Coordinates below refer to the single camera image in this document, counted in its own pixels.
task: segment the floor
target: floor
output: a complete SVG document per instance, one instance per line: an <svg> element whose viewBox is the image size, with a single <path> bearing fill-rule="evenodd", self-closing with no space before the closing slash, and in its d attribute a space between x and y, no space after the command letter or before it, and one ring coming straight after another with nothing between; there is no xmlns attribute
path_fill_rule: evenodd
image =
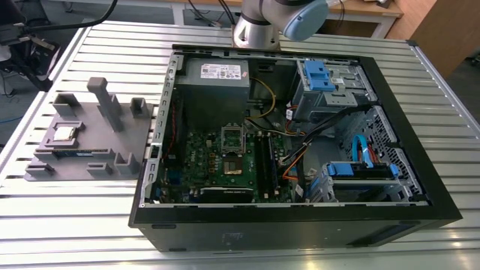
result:
<svg viewBox="0 0 480 270"><path fill-rule="evenodd" d="M61 2L41 0L41 3L49 20L54 24L73 24L82 22L83 19L98 18L107 8L105 4L74 3L74 11L71 13L65 13ZM229 22L226 16L221 15L221 12L210 11L203 16L213 21L217 21L219 18L218 22L227 27ZM109 20L171 24L173 15L167 8L117 6ZM185 11L185 24L206 26L203 21L194 20L194 15L189 11ZM62 48L65 48L74 32L75 30L51 31L42 33L41 36L55 41L62 45ZM37 90L30 85L29 81L23 80L21 77L10 76L6 78L6 81L14 87L17 94L13 98L5 98L3 95L0 95L0 150L1 144L6 143L15 125L18 124L18 120L9 121L6 123L2 123L2 121L14 119L25 113L37 94ZM480 104L480 65L473 67L466 61L461 63L453 74L449 78L446 78L446 82L463 102L466 108L470 110L471 115L478 120L480 107L477 104Z"/></svg>

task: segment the slotted aluminum surface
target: slotted aluminum surface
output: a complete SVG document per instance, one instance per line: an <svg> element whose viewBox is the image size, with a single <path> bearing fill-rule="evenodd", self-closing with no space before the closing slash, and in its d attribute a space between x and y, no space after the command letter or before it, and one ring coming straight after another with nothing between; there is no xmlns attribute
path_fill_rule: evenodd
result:
<svg viewBox="0 0 480 270"><path fill-rule="evenodd" d="M135 181L26 182L23 169L54 114L55 93L73 92L87 100L86 80L97 76L109 81L119 102L134 96L157 104L173 43L229 46L230 32L111 21L78 30L50 77L51 90L38 94L0 155L0 268L477 269L477 124L421 52L398 40L317 36L295 43L282 38L281 47L375 58L463 216L447 226L377 248L158 253L126 225Z"/></svg>

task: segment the ram slot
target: ram slot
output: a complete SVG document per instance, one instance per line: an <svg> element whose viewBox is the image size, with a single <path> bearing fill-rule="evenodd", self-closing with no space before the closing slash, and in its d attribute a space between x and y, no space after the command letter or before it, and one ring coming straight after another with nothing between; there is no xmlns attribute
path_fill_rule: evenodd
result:
<svg viewBox="0 0 480 270"><path fill-rule="evenodd" d="M277 176L277 162L274 160L274 147L273 147L273 140L271 137L267 137L267 151L269 151L269 167L270 167L270 174L271 174L271 181L270 190L273 191L273 194L275 195L274 191L278 187L278 176Z"/></svg>
<svg viewBox="0 0 480 270"><path fill-rule="evenodd" d="M269 153L267 138L262 136L257 136L254 138L254 163L258 197L261 199L267 199L273 196L271 159Z"/></svg>

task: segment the green circuit board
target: green circuit board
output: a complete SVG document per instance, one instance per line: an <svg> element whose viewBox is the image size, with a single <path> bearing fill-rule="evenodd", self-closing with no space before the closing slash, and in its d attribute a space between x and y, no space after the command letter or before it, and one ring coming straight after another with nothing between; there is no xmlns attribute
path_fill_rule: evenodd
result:
<svg viewBox="0 0 480 270"><path fill-rule="evenodd" d="M201 187L241 187L254 191L255 203L285 203L290 200L290 187L282 186L277 194L265 198L257 191L255 177L255 134L243 136L243 153L225 154L221 152L219 132L189 132L185 141L183 166L179 173L178 186L169 191L177 203L187 203L187 192ZM225 136L225 145L237 146L231 137ZM285 155L281 136L271 135L274 158Z"/></svg>

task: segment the motherboard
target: motherboard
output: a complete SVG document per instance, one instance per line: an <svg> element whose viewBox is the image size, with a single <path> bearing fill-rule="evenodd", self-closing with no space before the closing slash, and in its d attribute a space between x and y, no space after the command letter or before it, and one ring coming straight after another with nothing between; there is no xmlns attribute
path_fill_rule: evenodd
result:
<svg viewBox="0 0 480 270"><path fill-rule="evenodd" d="M290 202L290 184L275 169L286 152L281 136L243 134L237 126L222 127L221 132L190 131L183 150L182 166L159 175L159 198L167 194L170 203L203 203L202 195L211 192L213 197L237 194L239 200L255 203Z"/></svg>

